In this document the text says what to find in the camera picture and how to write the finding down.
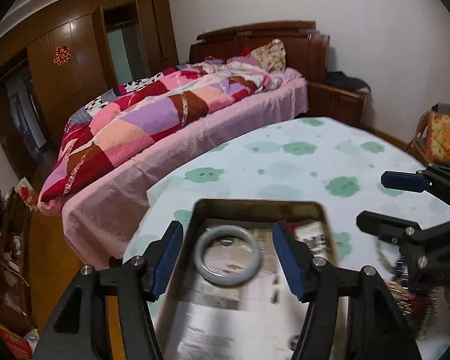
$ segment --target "table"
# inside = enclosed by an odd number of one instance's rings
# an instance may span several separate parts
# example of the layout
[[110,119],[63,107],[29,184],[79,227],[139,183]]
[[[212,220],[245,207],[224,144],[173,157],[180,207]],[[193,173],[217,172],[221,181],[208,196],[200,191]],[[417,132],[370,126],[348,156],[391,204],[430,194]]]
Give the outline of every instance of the table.
[[[262,127],[233,139],[176,169],[147,191],[150,209],[124,254],[143,254],[170,221],[186,230],[201,198],[312,200],[321,203],[334,233],[340,266],[377,268],[384,278],[375,238],[355,225],[363,210],[416,221],[422,228],[450,220],[450,207],[428,193],[387,190],[386,170],[415,172],[423,165],[365,131],[329,118],[301,118]],[[394,262],[398,247],[383,244]],[[154,304],[156,314],[160,304]],[[439,316],[418,345],[423,360],[438,359],[450,343],[450,314],[440,296]]]

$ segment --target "open door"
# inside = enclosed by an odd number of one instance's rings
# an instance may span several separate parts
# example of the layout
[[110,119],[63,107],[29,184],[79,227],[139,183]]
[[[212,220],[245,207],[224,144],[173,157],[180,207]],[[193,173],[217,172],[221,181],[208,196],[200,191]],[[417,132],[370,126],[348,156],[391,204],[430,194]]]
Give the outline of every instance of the open door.
[[108,46],[107,30],[105,29],[104,12],[102,6],[99,6],[91,14],[94,24],[95,39],[97,42],[98,54],[102,64],[103,75],[108,89],[112,89],[118,85],[115,69],[113,67],[112,55]]
[[10,100],[5,85],[0,84],[0,143],[19,178],[32,181],[37,163],[32,158],[23,136],[12,119]]

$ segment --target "mattress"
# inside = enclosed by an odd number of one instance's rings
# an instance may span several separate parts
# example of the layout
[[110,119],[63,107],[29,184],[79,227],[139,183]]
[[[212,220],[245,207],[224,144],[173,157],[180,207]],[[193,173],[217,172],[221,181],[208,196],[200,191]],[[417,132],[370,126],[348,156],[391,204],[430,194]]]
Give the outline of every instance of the mattress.
[[108,268],[137,230],[156,182],[221,143],[307,109],[307,82],[295,78],[191,123],[70,197],[62,210],[65,238],[83,263]]

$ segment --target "headboard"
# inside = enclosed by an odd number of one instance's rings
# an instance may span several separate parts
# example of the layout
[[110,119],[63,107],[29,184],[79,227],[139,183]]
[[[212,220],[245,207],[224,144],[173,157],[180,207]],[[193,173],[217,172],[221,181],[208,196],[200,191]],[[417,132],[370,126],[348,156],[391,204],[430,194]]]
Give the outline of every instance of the headboard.
[[227,60],[247,46],[253,50],[275,38],[285,45],[288,67],[309,81],[325,81],[330,36],[320,34],[315,21],[270,21],[206,32],[197,36],[200,42],[190,46],[190,62],[207,56]]

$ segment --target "nightstand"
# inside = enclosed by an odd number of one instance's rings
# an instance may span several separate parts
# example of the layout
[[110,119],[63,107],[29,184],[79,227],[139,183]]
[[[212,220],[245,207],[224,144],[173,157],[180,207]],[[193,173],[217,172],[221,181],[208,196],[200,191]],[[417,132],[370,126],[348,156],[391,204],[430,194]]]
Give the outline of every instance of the nightstand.
[[308,83],[306,116],[328,116],[354,127],[361,127],[363,107],[370,92],[348,91],[322,82]]

